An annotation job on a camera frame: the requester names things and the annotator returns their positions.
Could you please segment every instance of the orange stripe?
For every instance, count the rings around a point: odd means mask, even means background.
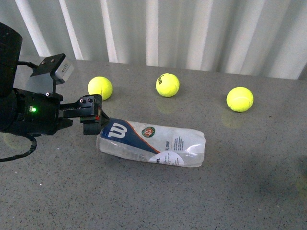
[[[131,127],[131,129],[134,131],[134,133],[143,141],[145,142],[146,145],[148,145],[150,148],[152,148],[156,153],[160,153],[160,151],[156,150],[154,147],[152,147],[150,144],[148,144],[143,138],[140,137],[140,135],[134,130],[134,128],[132,127],[132,125],[130,125],[130,123],[128,121],[126,121],[127,124]]]

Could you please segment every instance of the yellow tennis ball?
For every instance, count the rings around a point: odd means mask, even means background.
[[[108,78],[95,77],[88,83],[87,90],[89,94],[100,94],[102,100],[106,100],[111,96],[113,86]]]
[[[236,112],[247,111],[253,102],[253,93],[245,87],[236,87],[227,95],[227,105]]]
[[[157,79],[155,87],[161,96],[172,97],[178,92],[180,82],[174,74],[165,73]]]

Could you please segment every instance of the blue label stripe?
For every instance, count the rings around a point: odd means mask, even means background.
[[[111,128],[114,125],[114,123],[118,123],[127,129],[127,132],[125,133],[125,136],[123,138],[113,137],[112,135],[109,135],[110,132],[113,132],[116,134],[116,132],[111,131]],[[100,137],[104,139],[124,143],[126,145],[130,145],[130,146],[133,146],[133,147],[136,147],[136,148],[148,151],[148,152],[152,152],[154,154],[157,154],[160,152],[156,150],[154,147],[152,147],[151,145],[149,145],[145,140],[143,140],[137,134],[134,128],[127,121],[124,121],[124,120],[110,118],[110,121],[107,124],[107,126],[103,128]]]

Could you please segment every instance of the clear plastic bottle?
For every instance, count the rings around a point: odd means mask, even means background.
[[[97,137],[97,148],[121,158],[199,167],[206,139],[200,131],[111,118]]]

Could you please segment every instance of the white curtain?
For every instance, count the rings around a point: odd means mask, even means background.
[[[22,55],[299,79],[307,0],[0,0]]]

